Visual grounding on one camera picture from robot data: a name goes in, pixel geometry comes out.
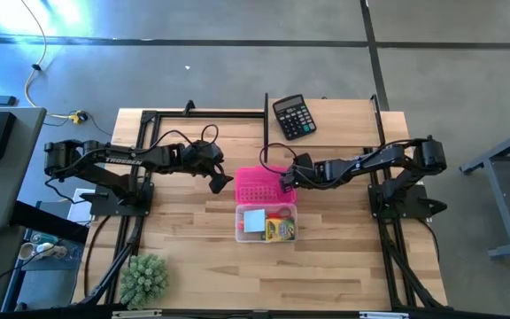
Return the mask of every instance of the artificial plant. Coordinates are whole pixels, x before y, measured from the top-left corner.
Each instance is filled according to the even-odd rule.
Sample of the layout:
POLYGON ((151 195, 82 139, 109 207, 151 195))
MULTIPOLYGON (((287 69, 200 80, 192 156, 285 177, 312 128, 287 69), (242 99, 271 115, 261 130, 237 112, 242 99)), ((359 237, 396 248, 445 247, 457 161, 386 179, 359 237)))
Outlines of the artificial plant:
POLYGON ((143 309, 161 297, 168 287, 166 264, 157 255, 133 256, 121 270, 121 303, 128 309, 143 309))

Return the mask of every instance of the sticky note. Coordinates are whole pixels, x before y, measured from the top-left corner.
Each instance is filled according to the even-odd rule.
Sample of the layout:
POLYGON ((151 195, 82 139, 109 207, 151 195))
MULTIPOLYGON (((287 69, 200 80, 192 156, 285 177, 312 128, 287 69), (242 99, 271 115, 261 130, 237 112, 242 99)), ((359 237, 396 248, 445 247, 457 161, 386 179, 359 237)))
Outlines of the sticky note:
POLYGON ((255 209, 243 212, 243 231, 265 231, 265 209, 255 209))

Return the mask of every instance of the pink basket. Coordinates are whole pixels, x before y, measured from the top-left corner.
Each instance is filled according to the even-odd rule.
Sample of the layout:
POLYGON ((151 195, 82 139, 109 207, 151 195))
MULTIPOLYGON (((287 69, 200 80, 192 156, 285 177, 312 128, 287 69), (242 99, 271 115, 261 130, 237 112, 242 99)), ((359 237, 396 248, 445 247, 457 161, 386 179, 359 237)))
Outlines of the pink basket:
MULTIPOLYGON (((269 167, 285 172, 286 167, 269 167)), ((273 204, 294 203, 297 193, 283 193, 279 184, 280 175, 269 172, 263 167, 241 167, 236 171, 237 204, 273 204)))

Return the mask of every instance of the concrete floor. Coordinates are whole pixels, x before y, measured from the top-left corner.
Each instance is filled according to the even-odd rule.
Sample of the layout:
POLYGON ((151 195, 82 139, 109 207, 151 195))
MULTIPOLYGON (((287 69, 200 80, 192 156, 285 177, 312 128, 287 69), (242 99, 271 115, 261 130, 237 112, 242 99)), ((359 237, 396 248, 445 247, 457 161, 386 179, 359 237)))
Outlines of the concrete floor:
MULTIPOLYGON (((49 35, 366 39, 358 0, 27 2, 49 35)), ((369 3, 377 41, 510 42, 510 1, 369 3)), ((19 1, 1 7, 0 35, 38 35, 19 1)), ((41 49, 0 44, 0 94, 27 105, 23 85, 41 49)), ((390 109, 406 112, 413 136, 432 134, 444 142, 449 169, 425 183, 432 198, 449 206, 434 218, 434 228, 450 305, 510 315, 510 258, 490 261, 486 253, 507 242, 491 188, 481 172, 466 177, 456 169, 510 135, 510 51, 379 50, 379 55, 390 109)), ((87 110, 110 132, 120 107, 184 107, 188 99, 199 107, 261 107, 265 92, 330 98, 375 93, 367 48, 52 45, 42 65, 45 72, 31 89, 38 105, 54 113, 87 110)), ((108 140, 90 124, 44 127, 20 199, 57 199, 43 186, 43 144, 67 138, 108 140)), ((74 179, 60 185, 66 194, 76 187, 89 185, 74 179)))

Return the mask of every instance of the black calculator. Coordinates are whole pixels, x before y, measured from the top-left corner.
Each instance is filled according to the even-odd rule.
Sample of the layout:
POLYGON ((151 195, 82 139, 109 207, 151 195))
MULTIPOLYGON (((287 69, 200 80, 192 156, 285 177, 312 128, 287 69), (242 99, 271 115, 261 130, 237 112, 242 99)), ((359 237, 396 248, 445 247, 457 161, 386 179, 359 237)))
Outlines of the black calculator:
POLYGON ((298 94, 285 97, 273 103, 274 116, 281 125, 282 133, 287 140, 307 136, 316 131, 316 123, 308 112, 305 100, 298 94))

